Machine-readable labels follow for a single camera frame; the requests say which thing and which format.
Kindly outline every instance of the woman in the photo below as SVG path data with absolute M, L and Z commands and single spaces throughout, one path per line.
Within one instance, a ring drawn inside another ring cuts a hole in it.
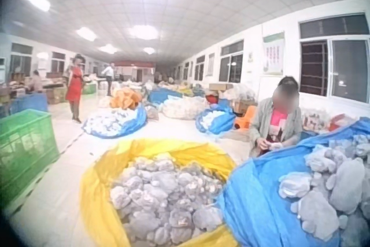
M 30 84 L 28 85 L 28 89 L 36 93 L 42 93 L 43 90 L 42 81 L 39 71 L 37 69 L 34 70 L 34 75 L 31 79 Z
M 79 67 L 82 62 L 85 62 L 85 58 L 82 55 L 77 54 L 72 60 L 72 65 L 70 65 L 66 70 L 66 76 L 68 76 L 68 89 L 65 99 L 69 101 L 72 120 L 79 124 L 81 123 L 79 118 L 80 99 L 84 86 L 82 71 Z
M 258 104 L 249 130 L 253 144 L 250 157 L 298 143 L 302 132 L 298 100 L 298 83 L 293 77 L 286 76 L 279 82 L 272 98 Z

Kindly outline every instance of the blue bag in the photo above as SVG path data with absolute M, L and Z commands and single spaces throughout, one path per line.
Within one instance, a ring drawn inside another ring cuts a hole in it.
M 204 116 L 206 116 L 209 112 L 212 112 L 212 111 L 224 111 L 225 114 L 215 118 L 212 124 L 210 125 L 210 127 L 208 128 L 208 130 L 206 130 L 201 125 L 201 120 Z M 229 131 L 230 129 L 232 129 L 234 126 L 235 118 L 236 116 L 230 107 L 212 104 L 210 106 L 210 109 L 204 110 L 202 113 L 200 113 L 197 116 L 197 118 L 195 119 L 195 126 L 202 133 L 210 132 L 212 134 L 218 135 L 221 132 Z
M 248 247 L 338 247 L 339 232 L 321 241 L 303 231 L 297 216 L 290 211 L 292 201 L 279 194 L 279 178 L 289 172 L 310 172 L 304 156 L 329 140 L 350 139 L 370 134 L 370 119 L 329 134 L 310 137 L 297 146 L 250 159 L 230 175 L 217 203 L 227 226 L 241 246 Z
M 82 129 L 86 133 L 91 134 L 91 135 L 96 136 L 96 137 L 100 137 L 102 139 L 113 139 L 113 138 L 123 137 L 123 136 L 129 135 L 129 134 L 132 134 L 135 131 L 142 128 L 146 123 L 146 111 L 145 111 L 144 106 L 142 104 L 139 104 L 138 107 L 136 108 L 136 110 L 137 110 L 137 113 L 138 113 L 137 117 L 135 119 L 126 121 L 124 123 L 124 125 L 121 126 L 121 130 L 118 134 L 109 136 L 109 135 L 102 134 L 102 133 L 100 133 L 98 131 L 95 131 L 95 130 L 92 130 L 91 132 L 88 132 L 86 130 L 87 121 L 85 121 L 85 123 L 83 124 Z
M 168 99 L 169 95 L 179 98 L 183 97 L 182 93 L 165 88 L 160 88 L 158 90 L 153 90 L 152 92 L 150 92 L 148 96 L 148 101 L 150 101 L 152 104 L 162 104 L 166 99 Z

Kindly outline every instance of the white shirt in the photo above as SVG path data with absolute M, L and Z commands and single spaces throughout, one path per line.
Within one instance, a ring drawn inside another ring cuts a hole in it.
M 111 66 L 108 66 L 104 69 L 104 71 L 102 72 L 102 75 L 106 75 L 106 76 L 114 76 L 114 70 Z

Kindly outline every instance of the gray jacket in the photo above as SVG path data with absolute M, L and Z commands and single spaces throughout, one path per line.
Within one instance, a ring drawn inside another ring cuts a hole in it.
M 249 127 L 250 142 L 252 144 L 250 157 L 257 157 L 260 149 L 256 147 L 256 140 L 259 137 L 266 138 L 268 135 L 271 116 L 273 111 L 272 98 L 267 98 L 258 104 L 256 114 Z M 288 114 L 285 128 L 282 134 L 284 146 L 292 146 L 298 143 L 302 132 L 301 109 L 297 107 L 294 112 Z

